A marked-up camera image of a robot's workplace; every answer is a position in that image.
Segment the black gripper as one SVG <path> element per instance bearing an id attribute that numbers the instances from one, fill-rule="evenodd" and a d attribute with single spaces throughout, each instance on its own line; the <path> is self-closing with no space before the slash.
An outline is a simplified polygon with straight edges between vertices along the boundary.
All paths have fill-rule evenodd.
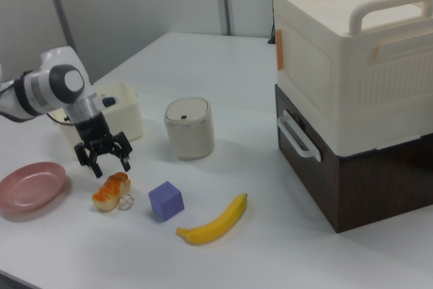
<path id="1" fill-rule="evenodd" d="M 103 114 L 75 124 L 81 142 L 74 151 L 81 166 L 88 166 L 100 178 L 102 171 L 97 163 L 97 155 L 113 154 L 120 159 L 124 171 L 131 169 L 129 154 L 133 151 L 123 131 L 112 136 Z"/>

